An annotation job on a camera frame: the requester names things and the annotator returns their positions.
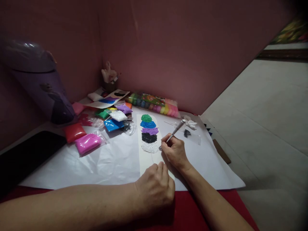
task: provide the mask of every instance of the hand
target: hand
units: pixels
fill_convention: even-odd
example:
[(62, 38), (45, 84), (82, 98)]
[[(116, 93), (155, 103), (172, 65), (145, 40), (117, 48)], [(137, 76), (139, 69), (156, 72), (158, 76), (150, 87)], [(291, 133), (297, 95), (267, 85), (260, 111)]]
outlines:
[(153, 164), (145, 170), (135, 185), (142, 215), (151, 215), (173, 202), (175, 184), (163, 162)]
[(170, 136), (171, 133), (168, 133), (161, 139), (161, 148), (163, 152), (166, 154), (171, 164), (176, 167), (179, 172), (188, 170), (191, 164), (186, 157), (184, 141), (173, 136), (167, 144), (166, 141)]

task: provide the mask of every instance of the finger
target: finger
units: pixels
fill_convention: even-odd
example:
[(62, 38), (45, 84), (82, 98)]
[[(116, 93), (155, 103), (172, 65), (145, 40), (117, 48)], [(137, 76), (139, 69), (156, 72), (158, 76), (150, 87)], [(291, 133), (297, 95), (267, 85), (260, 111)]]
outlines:
[(158, 175), (159, 176), (162, 176), (162, 174), (163, 174), (163, 166), (164, 166), (164, 162), (159, 162), (159, 164), (158, 164), (158, 168), (157, 168), (157, 173), (158, 173)]
[(172, 135), (171, 133), (168, 133), (164, 138), (161, 139), (161, 141), (166, 142), (171, 135)]
[(179, 141), (179, 139), (176, 138), (175, 136), (172, 136), (172, 137), (170, 138), (170, 140), (169, 140), (169, 142), (171, 142), (172, 144), (175, 144), (175, 143), (177, 143), (178, 141)]
[(164, 167), (163, 167), (163, 174), (162, 174), (162, 177), (161, 177), (162, 181), (164, 182), (169, 182), (169, 175), (168, 175), (168, 167), (166, 164), (164, 164)]
[(150, 170), (150, 171), (157, 171), (157, 169), (158, 169), (158, 165), (157, 164), (153, 164), (153, 165), (151, 165), (149, 168), (148, 168), (148, 170)]
[(167, 145), (166, 142), (164, 142), (164, 141), (161, 142), (161, 149), (163, 150), (163, 152), (164, 152), (165, 154), (168, 152), (168, 149), (169, 149), (169, 148), (170, 148), (170, 147), (168, 147), (168, 145)]
[(175, 183), (174, 180), (169, 177), (169, 182), (168, 182), (169, 188), (171, 189), (171, 191), (174, 193), (175, 192)]

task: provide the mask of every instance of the green clay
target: green clay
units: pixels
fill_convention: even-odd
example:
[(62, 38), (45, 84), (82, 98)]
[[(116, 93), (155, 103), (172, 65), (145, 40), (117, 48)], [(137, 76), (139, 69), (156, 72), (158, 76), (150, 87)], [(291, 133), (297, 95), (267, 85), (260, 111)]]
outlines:
[(108, 109), (100, 109), (100, 110), (97, 110), (95, 114), (99, 117), (102, 117), (103, 119), (106, 119), (109, 116), (109, 114), (106, 112), (107, 110)]
[(141, 120), (144, 121), (144, 122), (151, 122), (152, 121), (152, 118), (149, 116), (149, 115), (142, 115), (141, 116)]

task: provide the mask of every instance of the smartphone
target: smartphone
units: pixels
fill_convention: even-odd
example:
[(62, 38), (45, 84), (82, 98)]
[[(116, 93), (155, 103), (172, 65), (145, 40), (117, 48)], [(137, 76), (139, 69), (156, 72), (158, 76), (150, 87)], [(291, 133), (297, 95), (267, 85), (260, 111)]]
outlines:
[(42, 131), (0, 155), (0, 198), (65, 144), (65, 137)]

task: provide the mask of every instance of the purple bottle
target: purple bottle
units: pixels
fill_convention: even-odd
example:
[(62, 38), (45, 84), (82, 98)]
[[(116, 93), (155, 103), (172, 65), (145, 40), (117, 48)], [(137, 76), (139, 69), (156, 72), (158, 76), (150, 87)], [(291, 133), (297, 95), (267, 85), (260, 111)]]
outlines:
[(56, 126), (75, 123), (52, 55), (39, 44), (1, 38), (0, 59)]

